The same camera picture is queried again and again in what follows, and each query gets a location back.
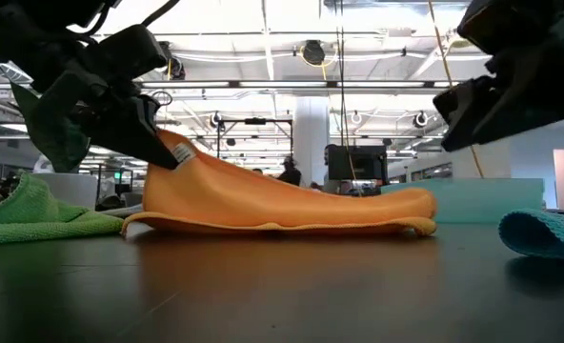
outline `white label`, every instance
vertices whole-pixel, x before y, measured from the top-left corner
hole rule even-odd
[[[171,151],[171,153],[176,158],[176,161],[178,161],[178,166],[176,166],[177,169],[182,167],[185,163],[191,161],[196,156],[193,148],[185,143],[180,143],[179,145],[177,145],[176,148]]]

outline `dark table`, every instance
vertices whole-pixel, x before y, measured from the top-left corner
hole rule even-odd
[[[1,245],[0,341],[564,342],[564,263],[493,226]]]

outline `green cloth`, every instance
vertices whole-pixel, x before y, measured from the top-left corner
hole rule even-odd
[[[55,199],[44,181],[27,173],[0,203],[0,243],[114,233],[122,224],[122,219]]]

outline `black screen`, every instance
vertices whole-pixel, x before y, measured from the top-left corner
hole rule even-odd
[[[386,173],[386,169],[388,168],[386,165],[385,147],[368,146],[346,148],[330,146],[328,152],[330,180],[354,179],[352,167],[356,175],[356,180],[381,180],[382,172]],[[350,165],[348,153],[352,157],[352,165]]]

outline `microfiber towel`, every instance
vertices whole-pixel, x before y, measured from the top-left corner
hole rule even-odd
[[[182,135],[158,135],[179,165],[174,171],[149,165],[145,212],[127,218],[124,229],[132,221],[192,233],[373,234],[411,228],[430,235],[436,229],[436,202],[426,190],[362,198],[314,192],[212,157]]]
[[[545,258],[564,259],[564,214],[522,210],[507,214],[498,227],[512,250]]]
[[[27,173],[0,203],[0,243],[114,233],[122,224],[122,219],[56,200],[44,181]]]

